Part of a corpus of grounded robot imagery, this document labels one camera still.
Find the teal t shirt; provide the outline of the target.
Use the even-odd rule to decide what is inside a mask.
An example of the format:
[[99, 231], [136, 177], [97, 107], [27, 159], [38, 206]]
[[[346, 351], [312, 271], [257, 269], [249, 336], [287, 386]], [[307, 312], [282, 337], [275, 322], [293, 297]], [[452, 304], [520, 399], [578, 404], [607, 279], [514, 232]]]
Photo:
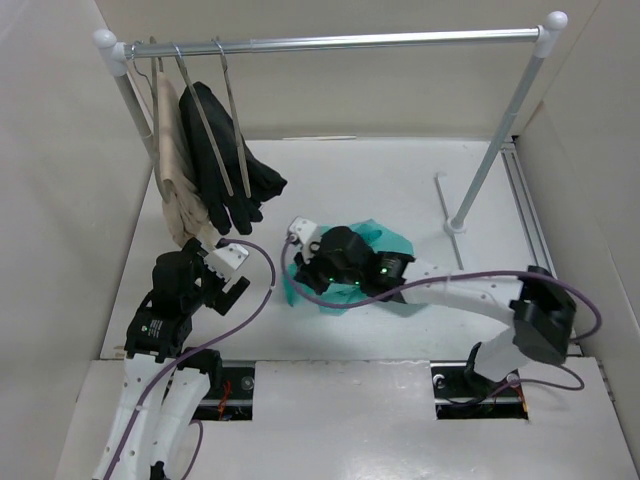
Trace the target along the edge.
[[[409, 240], [373, 219], [352, 223], [349, 228], [359, 234], [375, 252], [414, 254], [413, 245]], [[301, 305], [305, 301], [286, 279], [283, 279], [283, 288], [286, 301], [291, 307]], [[323, 294], [319, 294], [319, 297], [323, 302], [335, 304], [351, 304], [367, 299], [367, 295], [357, 286], [341, 284], [331, 285]]]

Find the metal clothes hanger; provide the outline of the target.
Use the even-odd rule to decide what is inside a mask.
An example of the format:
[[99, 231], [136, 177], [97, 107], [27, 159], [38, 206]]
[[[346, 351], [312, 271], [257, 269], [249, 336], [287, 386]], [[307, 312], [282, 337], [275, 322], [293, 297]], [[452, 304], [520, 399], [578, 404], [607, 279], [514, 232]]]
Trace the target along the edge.
[[214, 38], [213, 42], [219, 51], [220, 63], [221, 63], [222, 73], [224, 76], [224, 82], [225, 82], [225, 87], [226, 87], [227, 97], [228, 97], [228, 102], [230, 107], [230, 115], [232, 119], [233, 130], [234, 130], [235, 144], [236, 144], [236, 150], [238, 155], [238, 164], [239, 164], [242, 184], [243, 184], [245, 196], [248, 199], [250, 199], [252, 197], [252, 190], [250, 185], [246, 153], [244, 148], [244, 139], [243, 139], [243, 135], [240, 128], [240, 122], [239, 122], [236, 103], [233, 95], [231, 79], [229, 76], [229, 68], [228, 68], [226, 53], [218, 38]]

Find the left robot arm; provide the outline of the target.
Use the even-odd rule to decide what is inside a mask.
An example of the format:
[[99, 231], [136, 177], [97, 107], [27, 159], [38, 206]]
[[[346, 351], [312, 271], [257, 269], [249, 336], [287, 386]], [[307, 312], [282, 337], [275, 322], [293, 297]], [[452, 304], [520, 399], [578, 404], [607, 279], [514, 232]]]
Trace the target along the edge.
[[160, 255], [152, 289], [126, 333], [124, 379], [96, 479], [168, 479], [191, 418], [204, 397], [222, 387], [218, 352], [187, 352], [192, 317], [202, 307], [226, 315], [250, 282], [235, 272], [248, 258], [237, 243], [207, 251], [189, 240]]

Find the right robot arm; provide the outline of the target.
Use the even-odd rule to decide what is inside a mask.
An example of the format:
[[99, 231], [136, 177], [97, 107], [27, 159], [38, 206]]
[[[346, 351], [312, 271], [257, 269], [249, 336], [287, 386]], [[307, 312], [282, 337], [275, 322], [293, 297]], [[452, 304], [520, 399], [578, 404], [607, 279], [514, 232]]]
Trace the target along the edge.
[[332, 286], [352, 286], [377, 302], [438, 305], [491, 318], [505, 330], [473, 347], [462, 381], [483, 394], [530, 362], [565, 363], [576, 304], [546, 270], [482, 274], [446, 270], [410, 254], [375, 251], [346, 226], [322, 230], [299, 218], [288, 229], [297, 247], [293, 287], [316, 302]]

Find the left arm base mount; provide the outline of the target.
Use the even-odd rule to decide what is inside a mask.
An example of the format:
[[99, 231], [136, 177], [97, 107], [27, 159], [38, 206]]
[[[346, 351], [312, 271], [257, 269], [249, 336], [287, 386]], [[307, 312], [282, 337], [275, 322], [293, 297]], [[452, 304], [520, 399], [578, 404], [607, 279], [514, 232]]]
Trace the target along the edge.
[[193, 418], [212, 422], [251, 421], [254, 387], [254, 364], [224, 365], [220, 385], [209, 390]]

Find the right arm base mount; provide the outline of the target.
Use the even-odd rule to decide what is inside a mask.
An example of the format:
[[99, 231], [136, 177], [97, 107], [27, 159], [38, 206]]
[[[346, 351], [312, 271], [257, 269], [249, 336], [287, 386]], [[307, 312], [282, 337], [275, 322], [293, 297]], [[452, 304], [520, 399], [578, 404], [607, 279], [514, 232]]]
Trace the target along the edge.
[[466, 361], [431, 364], [432, 387], [438, 420], [528, 420], [520, 387], [495, 390], [505, 380], [494, 382], [477, 374], [473, 367], [480, 343], [474, 345]]

